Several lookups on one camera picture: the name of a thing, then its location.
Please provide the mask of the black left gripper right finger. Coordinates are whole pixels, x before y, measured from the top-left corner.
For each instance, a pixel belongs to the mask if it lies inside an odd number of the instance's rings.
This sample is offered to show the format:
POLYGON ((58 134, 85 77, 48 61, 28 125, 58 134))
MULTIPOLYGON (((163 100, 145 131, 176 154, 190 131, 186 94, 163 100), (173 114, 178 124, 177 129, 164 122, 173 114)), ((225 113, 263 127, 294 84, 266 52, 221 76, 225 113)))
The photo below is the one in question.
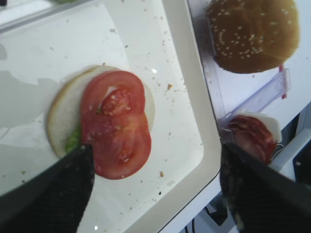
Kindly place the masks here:
POLYGON ((309 233, 311 190, 233 143, 222 144, 220 184, 240 233, 309 233))

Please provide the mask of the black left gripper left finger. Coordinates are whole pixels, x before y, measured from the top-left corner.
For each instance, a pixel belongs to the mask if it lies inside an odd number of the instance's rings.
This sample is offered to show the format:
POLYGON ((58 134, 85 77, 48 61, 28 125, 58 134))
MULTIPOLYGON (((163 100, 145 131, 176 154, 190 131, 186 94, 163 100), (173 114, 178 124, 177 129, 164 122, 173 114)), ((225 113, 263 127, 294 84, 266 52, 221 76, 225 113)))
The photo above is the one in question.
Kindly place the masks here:
POLYGON ((91 145, 81 145, 0 198, 2 233, 75 233, 94 185, 91 145))

